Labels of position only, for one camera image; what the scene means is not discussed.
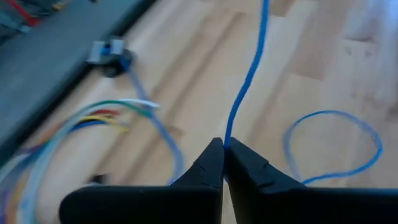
wooden floor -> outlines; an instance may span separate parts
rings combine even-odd
[[[213,137],[225,132],[233,100],[257,42],[260,0],[163,0],[126,35],[138,55],[136,71],[185,158],[185,169]],[[398,187],[398,1],[275,0],[266,51],[235,121],[233,136],[291,174],[282,134],[317,110],[343,110],[379,131],[379,162],[328,187]],[[127,76],[93,71],[32,137],[83,105],[135,98]],[[93,174],[110,184],[164,185],[173,158],[150,121],[130,114],[131,131],[89,128],[72,134],[56,153],[42,185],[40,219],[53,223],[61,199]],[[376,149],[355,125],[332,115],[304,122],[292,140],[301,175],[312,177],[364,164]],[[225,185],[223,223],[234,223]]]

red wire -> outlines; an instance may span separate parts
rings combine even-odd
[[[91,114],[111,114],[111,115],[120,115],[120,111],[117,110],[97,110],[92,112]]]
[[[15,2],[15,0],[6,0],[6,1],[10,5],[12,5],[23,18],[26,19],[28,25],[35,26],[39,22],[38,19],[30,16],[29,13],[27,13],[27,11],[25,11],[25,9],[22,6],[20,6],[17,2]]]

light blue wire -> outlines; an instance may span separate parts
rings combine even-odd
[[[141,98],[142,100],[149,100],[144,87],[142,86],[140,80],[138,79],[137,75],[130,69],[130,64],[121,59],[120,60],[121,65],[124,67],[125,71],[128,72],[128,74],[131,77],[131,80],[134,84],[134,86],[137,89],[137,94],[138,97]],[[159,120],[159,118],[156,116],[156,114],[152,111],[152,108],[147,108],[149,111],[149,118],[152,120],[154,126],[158,129],[159,133],[163,136],[163,138],[166,140],[167,144],[169,145],[173,155],[174,155],[174,160],[175,160],[175,169],[173,172],[172,178],[169,180],[169,185],[173,184],[183,173],[183,154],[180,148],[177,146],[175,141],[173,140],[173,137],[170,135],[170,133],[167,131],[165,126],[162,124],[162,122]]]
[[[250,88],[250,84],[251,84],[254,74],[256,73],[256,70],[259,66],[261,56],[264,51],[264,43],[266,41],[267,23],[268,23],[268,7],[269,7],[269,0],[263,0],[262,16],[261,16],[260,31],[259,31],[256,54],[254,56],[253,62],[251,64],[248,74],[246,76],[246,79],[243,83],[243,86],[241,87],[241,89],[238,93],[238,96],[236,97],[235,102],[232,106],[231,112],[229,113],[229,118],[228,118],[228,123],[226,126],[225,138],[224,138],[224,148],[225,149],[229,148],[229,144],[231,141],[231,135],[232,135],[232,127],[234,124],[234,119],[235,119],[236,113],[238,112],[239,106],[241,105],[246,92]]]
[[[316,180],[344,178],[344,177],[356,175],[360,172],[363,172],[363,171],[369,169],[371,166],[373,166],[377,162],[377,160],[380,158],[380,156],[383,152],[383,143],[382,143],[381,138],[380,138],[379,134],[377,133],[377,131],[375,131],[370,125],[368,125],[368,123],[360,120],[359,118],[357,118],[351,114],[348,114],[348,113],[345,113],[342,111],[337,111],[337,110],[317,111],[317,112],[308,114],[308,115],[298,119],[293,125],[291,125],[291,127],[288,130],[286,130],[284,137],[283,137],[283,146],[284,146],[286,160],[287,160],[287,163],[288,163],[290,169],[292,170],[293,175],[296,179],[300,180],[301,177],[299,174],[299,170],[297,168],[297,164],[295,163],[293,155],[290,151],[290,139],[292,138],[293,131],[305,119],[311,118],[313,116],[321,115],[321,114],[334,114],[337,116],[341,116],[341,117],[351,121],[354,124],[357,124],[359,128],[361,128],[363,131],[365,131],[372,137],[373,143],[377,148],[377,153],[373,156],[373,158],[369,162],[367,162],[365,165],[363,165],[357,169],[353,169],[350,171],[332,172],[329,174],[323,174],[323,175],[319,175],[316,177],[311,177],[307,180],[304,180],[302,182],[303,184],[310,184]]]

gray surface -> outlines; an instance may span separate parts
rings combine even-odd
[[[81,67],[94,40],[112,33],[123,16],[151,0],[72,1],[27,35],[0,46],[0,153]]]

